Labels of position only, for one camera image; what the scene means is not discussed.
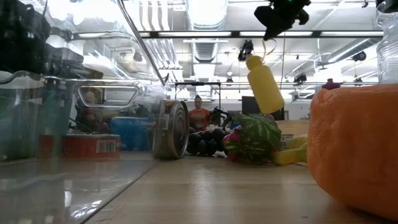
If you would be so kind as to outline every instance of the plastic bottle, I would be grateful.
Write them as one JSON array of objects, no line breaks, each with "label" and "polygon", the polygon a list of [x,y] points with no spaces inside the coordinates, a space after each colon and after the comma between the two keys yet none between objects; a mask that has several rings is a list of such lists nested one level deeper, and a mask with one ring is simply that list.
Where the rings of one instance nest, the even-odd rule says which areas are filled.
[{"label": "plastic bottle", "polygon": [[398,13],[388,11],[386,2],[377,7],[377,24],[384,31],[377,47],[379,83],[398,83]]},{"label": "plastic bottle", "polygon": [[250,70],[248,80],[261,113],[270,114],[283,108],[284,99],[271,70],[262,63],[262,59],[250,55],[246,60],[246,66]]}]

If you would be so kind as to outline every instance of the orange shirt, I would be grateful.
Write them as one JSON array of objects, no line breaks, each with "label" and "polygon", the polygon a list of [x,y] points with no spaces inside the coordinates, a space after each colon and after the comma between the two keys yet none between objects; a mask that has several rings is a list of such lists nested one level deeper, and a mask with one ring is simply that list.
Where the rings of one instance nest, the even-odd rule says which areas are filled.
[{"label": "orange shirt", "polygon": [[203,108],[193,109],[189,111],[189,119],[196,131],[206,131],[206,127],[209,125],[210,112]]}]

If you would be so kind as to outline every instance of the orange pumpkin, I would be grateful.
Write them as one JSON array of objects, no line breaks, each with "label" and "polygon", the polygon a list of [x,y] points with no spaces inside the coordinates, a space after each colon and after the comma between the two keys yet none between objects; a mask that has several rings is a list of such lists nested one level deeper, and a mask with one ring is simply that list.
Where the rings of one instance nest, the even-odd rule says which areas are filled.
[{"label": "orange pumpkin", "polygon": [[333,198],[398,221],[398,85],[321,90],[308,168]]}]

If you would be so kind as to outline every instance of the wooden floor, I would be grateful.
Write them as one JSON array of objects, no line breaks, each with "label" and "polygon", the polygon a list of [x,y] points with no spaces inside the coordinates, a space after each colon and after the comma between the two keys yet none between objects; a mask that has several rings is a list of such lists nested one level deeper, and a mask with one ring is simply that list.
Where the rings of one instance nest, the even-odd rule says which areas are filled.
[{"label": "wooden floor", "polygon": [[160,162],[88,223],[389,223],[332,200],[305,166]]}]

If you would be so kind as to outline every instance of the yellow bottle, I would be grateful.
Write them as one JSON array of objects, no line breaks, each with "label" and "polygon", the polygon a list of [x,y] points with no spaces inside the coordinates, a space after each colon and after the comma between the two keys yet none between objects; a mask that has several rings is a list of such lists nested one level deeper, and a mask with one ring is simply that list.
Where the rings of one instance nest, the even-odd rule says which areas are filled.
[{"label": "yellow bottle", "polygon": [[250,70],[248,80],[261,113],[270,114],[284,107],[284,99],[274,76],[269,67],[263,65],[262,59],[250,55],[246,60],[246,66]]}]

